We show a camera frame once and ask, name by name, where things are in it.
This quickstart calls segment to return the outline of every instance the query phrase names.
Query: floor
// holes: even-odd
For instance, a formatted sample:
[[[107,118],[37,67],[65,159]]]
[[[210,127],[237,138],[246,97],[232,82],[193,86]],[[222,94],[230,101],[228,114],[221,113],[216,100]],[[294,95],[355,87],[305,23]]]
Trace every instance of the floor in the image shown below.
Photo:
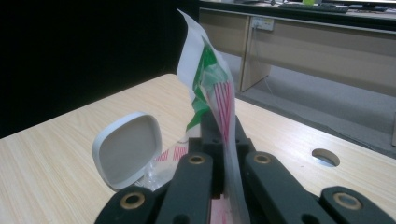
[[[221,54],[237,80],[240,57]],[[236,98],[396,159],[396,97],[273,66]]]

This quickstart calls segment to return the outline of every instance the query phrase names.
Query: keyboard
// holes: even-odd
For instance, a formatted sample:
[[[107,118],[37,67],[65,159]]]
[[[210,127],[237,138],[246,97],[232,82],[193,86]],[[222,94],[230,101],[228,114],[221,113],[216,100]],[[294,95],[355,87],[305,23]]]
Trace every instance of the keyboard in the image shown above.
[[[279,5],[279,8],[316,11],[316,12],[332,12],[332,13],[347,13],[348,11],[348,7],[312,6],[312,5],[302,5],[302,4],[282,4]]]

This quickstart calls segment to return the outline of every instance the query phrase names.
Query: wall socket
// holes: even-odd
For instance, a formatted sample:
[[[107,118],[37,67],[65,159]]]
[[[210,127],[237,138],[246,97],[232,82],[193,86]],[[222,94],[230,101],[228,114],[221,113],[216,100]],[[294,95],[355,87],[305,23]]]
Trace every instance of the wall socket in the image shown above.
[[[251,20],[251,27],[255,29],[273,31],[274,30],[274,19],[265,17],[253,17]]]

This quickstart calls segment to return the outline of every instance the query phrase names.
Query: desk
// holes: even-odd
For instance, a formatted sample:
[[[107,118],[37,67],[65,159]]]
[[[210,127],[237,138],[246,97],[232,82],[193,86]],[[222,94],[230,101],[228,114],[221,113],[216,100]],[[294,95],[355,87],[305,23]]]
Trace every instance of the desk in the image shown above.
[[[93,223],[114,194],[96,171],[93,139],[135,111],[159,121],[164,149],[193,115],[187,89],[165,75],[0,139],[0,223]],[[277,156],[307,190],[345,186],[396,218],[396,160],[240,100],[236,114],[255,147]],[[341,164],[317,163],[315,148]]]
[[[252,17],[275,20],[274,30],[253,34]],[[269,4],[201,1],[200,23],[217,50],[242,58],[240,91],[276,65],[396,96],[395,14],[304,12]]]

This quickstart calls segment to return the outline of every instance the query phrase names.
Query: light wood tabletop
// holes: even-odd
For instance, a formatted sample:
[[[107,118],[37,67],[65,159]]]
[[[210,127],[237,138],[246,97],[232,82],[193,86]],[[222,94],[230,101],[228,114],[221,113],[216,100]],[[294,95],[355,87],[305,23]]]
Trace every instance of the light wood tabletop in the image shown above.
[[[95,168],[93,140],[136,111],[158,120],[163,150],[193,115],[186,87],[164,75],[0,139],[0,223],[93,223],[114,194]],[[308,191],[354,189],[396,218],[396,160],[240,100],[236,115],[256,149],[275,155]],[[316,148],[340,164],[320,164]]]

